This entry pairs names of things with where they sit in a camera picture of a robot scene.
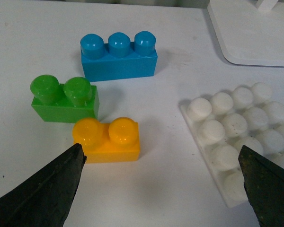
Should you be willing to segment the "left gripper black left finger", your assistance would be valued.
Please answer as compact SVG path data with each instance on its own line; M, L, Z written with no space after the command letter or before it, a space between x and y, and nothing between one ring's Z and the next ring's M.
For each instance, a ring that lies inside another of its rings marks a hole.
M0 198L0 227L62 227L87 160L75 144Z

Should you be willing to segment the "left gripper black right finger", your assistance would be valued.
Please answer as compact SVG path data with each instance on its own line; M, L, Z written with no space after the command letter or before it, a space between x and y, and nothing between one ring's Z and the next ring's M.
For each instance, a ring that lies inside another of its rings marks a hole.
M284 169L245 145L238 160L259 225L284 227Z

